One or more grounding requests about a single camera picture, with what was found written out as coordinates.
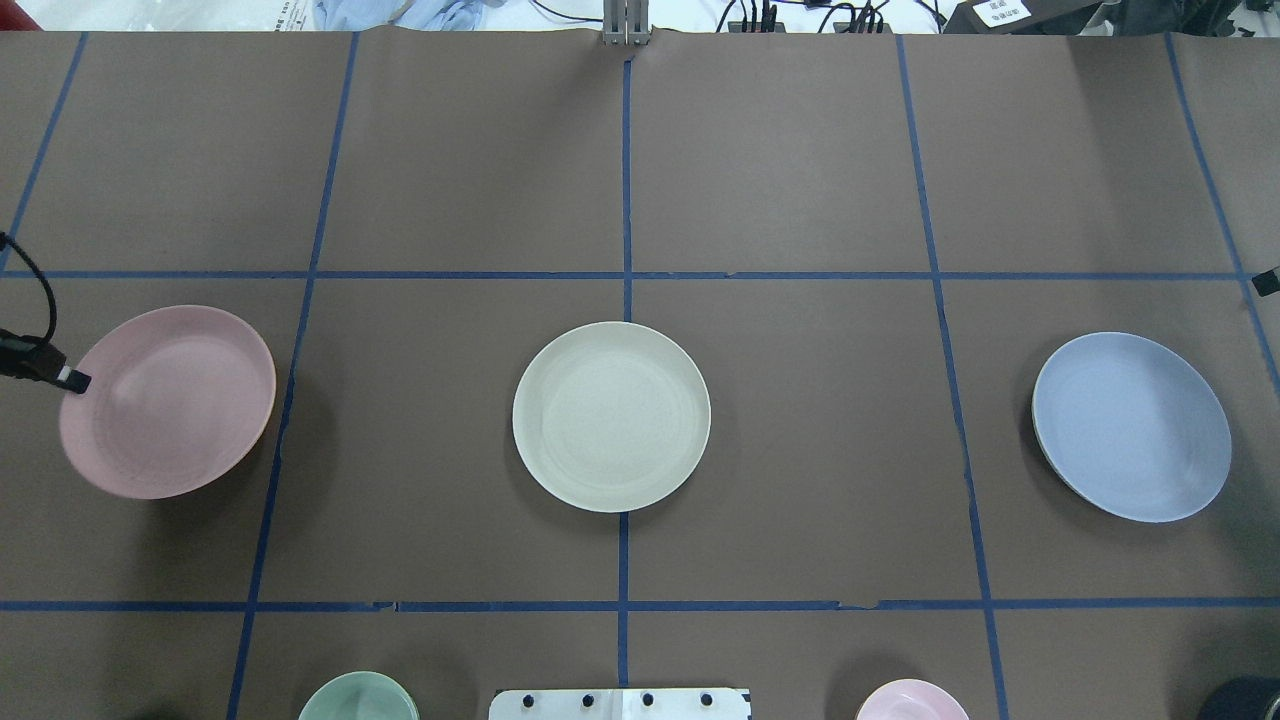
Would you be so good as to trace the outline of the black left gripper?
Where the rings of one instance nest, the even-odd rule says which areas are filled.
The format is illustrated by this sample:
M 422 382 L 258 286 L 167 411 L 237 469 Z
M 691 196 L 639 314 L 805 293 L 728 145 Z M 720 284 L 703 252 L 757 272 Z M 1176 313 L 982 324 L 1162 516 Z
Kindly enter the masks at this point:
M 83 395 L 92 382 L 91 375 L 67 366 L 65 355 L 46 340 L 5 329 L 1 329 L 1 374 L 45 382 L 73 395 Z

